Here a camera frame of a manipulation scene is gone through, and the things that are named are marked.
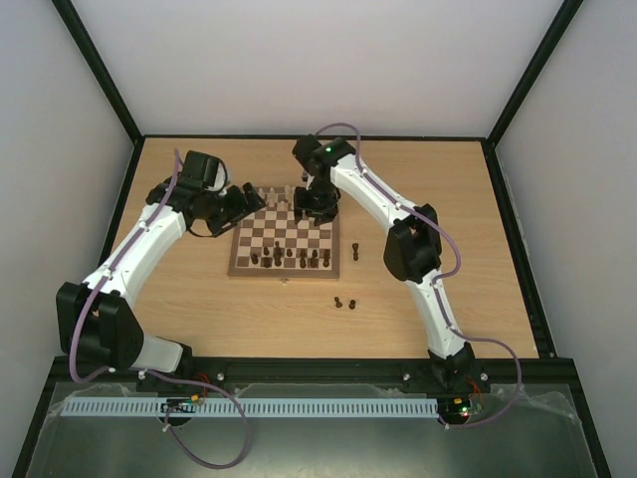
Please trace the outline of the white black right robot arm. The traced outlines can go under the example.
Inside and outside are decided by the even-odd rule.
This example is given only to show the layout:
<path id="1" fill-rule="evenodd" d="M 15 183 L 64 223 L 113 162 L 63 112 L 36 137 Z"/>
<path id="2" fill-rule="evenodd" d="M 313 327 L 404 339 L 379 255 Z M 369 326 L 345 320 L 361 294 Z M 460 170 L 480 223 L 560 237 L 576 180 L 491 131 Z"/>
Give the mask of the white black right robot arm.
<path id="1" fill-rule="evenodd" d="M 295 220 L 332 222 L 346 193 L 382 226 L 383 263 L 394 279 L 408 287 L 416 303 L 427 333 L 431 373 L 442 388 L 458 388 L 468 379 L 475 355 L 444 288 L 443 233 L 435 209 L 396 193 L 341 137 L 322 144 L 307 134 L 297 140 L 292 155 L 308 175 L 307 184 L 295 189 Z"/>

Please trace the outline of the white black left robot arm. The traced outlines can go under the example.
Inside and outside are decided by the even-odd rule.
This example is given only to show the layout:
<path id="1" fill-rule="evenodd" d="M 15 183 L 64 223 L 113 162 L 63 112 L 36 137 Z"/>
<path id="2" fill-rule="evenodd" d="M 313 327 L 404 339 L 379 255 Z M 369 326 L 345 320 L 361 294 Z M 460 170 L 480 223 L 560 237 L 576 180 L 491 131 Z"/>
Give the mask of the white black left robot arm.
<path id="1" fill-rule="evenodd" d="M 145 281 L 168 249 L 196 220 L 218 237 L 265 200 L 251 183 L 224 192 L 163 182 L 146 198 L 140 217 L 114 252 L 83 282 L 66 282 L 56 295 L 59 333 L 75 382 L 117 370 L 189 374 L 192 349 L 145 332 L 133 307 Z"/>

